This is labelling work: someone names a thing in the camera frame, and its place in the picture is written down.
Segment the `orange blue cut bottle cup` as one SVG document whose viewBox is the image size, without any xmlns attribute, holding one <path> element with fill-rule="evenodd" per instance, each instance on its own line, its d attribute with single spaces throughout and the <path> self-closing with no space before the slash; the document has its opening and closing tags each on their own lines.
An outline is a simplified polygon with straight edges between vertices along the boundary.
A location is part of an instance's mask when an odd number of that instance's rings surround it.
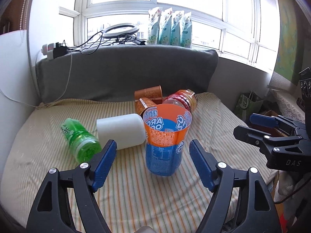
<svg viewBox="0 0 311 233">
<path fill-rule="evenodd" d="M 147 133 L 147 168 L 158 176 L 173 175 L 182 161 L 191 112 L 178 105 L 159 104 L 146 109 L 143 122 Z"/>
</svg>

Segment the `green plastic bottle cup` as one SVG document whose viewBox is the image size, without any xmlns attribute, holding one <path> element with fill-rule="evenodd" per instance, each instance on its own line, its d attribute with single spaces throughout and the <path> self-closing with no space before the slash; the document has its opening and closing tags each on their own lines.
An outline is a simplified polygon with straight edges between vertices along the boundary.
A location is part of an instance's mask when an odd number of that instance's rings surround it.
<svg viewBox="0 0 311 233">
<path fill-rule="evenodd" d="M 78 163 L 89 162 L 101 152 L 99 140 L 76 119 L 67 118 L 61 125 L 69 150 Z"/>
</svg>

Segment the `clear red-label bottle cup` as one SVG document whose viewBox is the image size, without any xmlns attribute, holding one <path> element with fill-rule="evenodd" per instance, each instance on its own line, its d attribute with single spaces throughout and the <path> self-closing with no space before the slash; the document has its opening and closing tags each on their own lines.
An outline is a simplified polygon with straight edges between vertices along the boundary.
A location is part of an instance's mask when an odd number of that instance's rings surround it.
<svg viewBox="0 0 311 233">
<path fill-rule="evenodd" d="M 193 113 L 197 108 L 198 99 L 194 91 L 187 89 L 169 95 L 162 103 L 178 105 Z"/>
</svg>

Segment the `white foam cup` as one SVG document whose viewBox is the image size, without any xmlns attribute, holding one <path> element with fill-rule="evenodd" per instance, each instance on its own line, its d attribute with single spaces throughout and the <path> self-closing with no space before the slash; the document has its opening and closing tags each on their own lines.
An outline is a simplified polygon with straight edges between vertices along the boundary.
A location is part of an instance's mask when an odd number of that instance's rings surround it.
<svg viewBox="0 0 311 233">
<path fill-rule="evenodd" d="M 147 138 L 143 120 L 138 114 L 97 119 L 96 127 L 102 147 L 112 139 L 120 150 L 141 145 Z"/>
</svg>

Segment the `copper cup back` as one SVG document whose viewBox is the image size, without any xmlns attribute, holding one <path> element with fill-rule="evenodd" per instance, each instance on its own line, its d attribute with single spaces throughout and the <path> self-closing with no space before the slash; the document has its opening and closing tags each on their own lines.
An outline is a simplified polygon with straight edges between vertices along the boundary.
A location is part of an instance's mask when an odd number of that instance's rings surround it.
<svg viewBox="0 0 311 233">
<path fill-rule="evenodd" d="M 160 104 L 163 101 L 161 86 L 154 86 L 135 91 L 135 100 L 140 98 L 148 98 L 153 102 Z"/>
</svg>

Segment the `copper cup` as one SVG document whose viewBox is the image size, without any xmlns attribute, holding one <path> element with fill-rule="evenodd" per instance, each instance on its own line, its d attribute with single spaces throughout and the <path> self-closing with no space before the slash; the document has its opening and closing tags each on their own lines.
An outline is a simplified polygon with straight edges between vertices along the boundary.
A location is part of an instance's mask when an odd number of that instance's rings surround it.
<svg viewBox="0 0 311 233">
<path fill-rule="evenodd" d="M 135 100 L 135 111 L 138 115 L 142 116 L 143 113 L 149 108 L 156 106 L 156 103 L 151 99 L 142 97 L 138 100 Z"/>
<path fill-rule="evenodd" d="M 154 86 L 135 91 L 135 100 L 140 98 L 148 98 L 153 102 L 160 104 L 163 101 L 161 86 Z"/>
</svg>

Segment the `copper cup front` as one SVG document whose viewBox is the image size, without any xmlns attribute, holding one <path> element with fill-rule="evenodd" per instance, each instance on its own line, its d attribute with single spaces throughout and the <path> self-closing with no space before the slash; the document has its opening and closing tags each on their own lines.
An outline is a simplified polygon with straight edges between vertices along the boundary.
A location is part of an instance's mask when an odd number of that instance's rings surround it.
<svg viewBox="0 0 311 233">
<path fill-rule="evenodd" d="M 138 100 L 135 100 L 135 111 L 138 115 L 142 116 L 143 113 L 149 108 L 156 106 L 156 103 L 151 99 L 142 97 Z"/>
</svg>

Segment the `green paper bag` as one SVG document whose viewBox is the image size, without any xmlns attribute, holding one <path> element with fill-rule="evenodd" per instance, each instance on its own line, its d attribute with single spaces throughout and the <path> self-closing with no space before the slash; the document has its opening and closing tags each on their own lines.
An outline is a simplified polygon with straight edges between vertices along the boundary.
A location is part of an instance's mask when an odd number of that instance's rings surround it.
<svg viewBox="0 0 311 233">
<path fill-rule="evenodd" d="M 233 113 L 246 123 L 251 114 L 259 112 L 263 102 L 254 91 L 241 93 Z"/>
</svg>

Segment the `striped yellow mattress cover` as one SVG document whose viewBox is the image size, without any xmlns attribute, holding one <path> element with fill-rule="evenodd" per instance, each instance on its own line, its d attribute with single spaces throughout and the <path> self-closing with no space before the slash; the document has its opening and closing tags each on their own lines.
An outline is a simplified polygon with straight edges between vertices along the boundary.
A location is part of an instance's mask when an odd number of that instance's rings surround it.
<svg viewBox="0 0 311 233">
<path fill-rule="evenodd" d="M 197 109 L 186 142 L 199 140 L 219 161 L 236 169 L 256 167 L 265 182 L 276 176 L 266 167 L 257 148 L 236 140 L 233 130 L 242 124 L 212 93 L 198 96 Z M 1 205 L 20 225 L 28 215 L 38 189 L 52 167 L 73 169 L 77 163 L 69 152 L 61 124 L 74 118 L 95 132 L 96 120 L 130 114 L 133 102 L 99 103 L 68 99 L 34 110 L 17 133 L 1 180 Z M 211 200 L 184 145 L 182 162 L 170 177 L 150 173 L 145 164 L 145 146 L 121 149 L 96 201 L 113 232 L 134 232 L 150 226 L 156 232 L 195 232 Z"/>
</svg>

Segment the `grey cushion backrest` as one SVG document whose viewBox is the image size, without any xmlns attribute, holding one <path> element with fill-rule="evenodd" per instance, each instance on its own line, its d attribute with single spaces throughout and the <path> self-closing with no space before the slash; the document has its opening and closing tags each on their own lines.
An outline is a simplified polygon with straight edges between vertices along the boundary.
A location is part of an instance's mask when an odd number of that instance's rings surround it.
<svg viewBox="0 0 311 233">
<path fill-rule="evenodd" d="M 207 91 L 218 65 L 215 50 L 192 50 L 161 45 L 116 45 L 91 55 L 67 54 L 35 66 L 42 102 L 88 99 L 125 102 L 134 93 L 161 86 L 167 96 L 178 90 Z"/>
</svg>

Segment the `black power adapter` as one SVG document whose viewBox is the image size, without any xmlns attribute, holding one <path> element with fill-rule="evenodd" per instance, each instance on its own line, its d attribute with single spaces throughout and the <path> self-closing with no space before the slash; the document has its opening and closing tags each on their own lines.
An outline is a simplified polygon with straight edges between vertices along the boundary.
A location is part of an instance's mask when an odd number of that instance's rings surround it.
<svg viewBox="0 0 311 233">
<path fill-rule="evenodd" d="M 59 42 L 55 43 L 53 48 L 53 59 L 64 56 L 68 53 L 68 48 Z"/>
</svg>

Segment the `white power strip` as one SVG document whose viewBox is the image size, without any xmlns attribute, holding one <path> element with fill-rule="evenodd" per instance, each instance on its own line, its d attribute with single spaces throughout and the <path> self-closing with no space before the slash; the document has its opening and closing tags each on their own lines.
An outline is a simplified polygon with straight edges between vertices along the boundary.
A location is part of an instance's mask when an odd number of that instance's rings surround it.
<svg viewBox="0 0 311 233">
<path fill-rule="evenodd" d="M 41 52 L 44 56 L 47 56 L 48 60 L 52 60 L 56 58 L 56 48 L 58 47 L 59 43 L 50 43 L 50 44 L 44 44 L 42 46 Z"/>
</svg>

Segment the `white window frame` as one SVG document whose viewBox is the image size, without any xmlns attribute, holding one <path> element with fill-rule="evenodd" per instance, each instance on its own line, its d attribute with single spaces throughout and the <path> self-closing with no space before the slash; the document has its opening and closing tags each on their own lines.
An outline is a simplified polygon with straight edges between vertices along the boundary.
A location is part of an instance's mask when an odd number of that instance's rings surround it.
<svg viewBox="0 0 311 233">
<path fill-rule="evenodd" d="M 277 0 L 60 0 L 62 41 L 82 47 L 120 24 L 150 44 L 211 48 L 265 72 L 279 45 Z"/>
</svg>

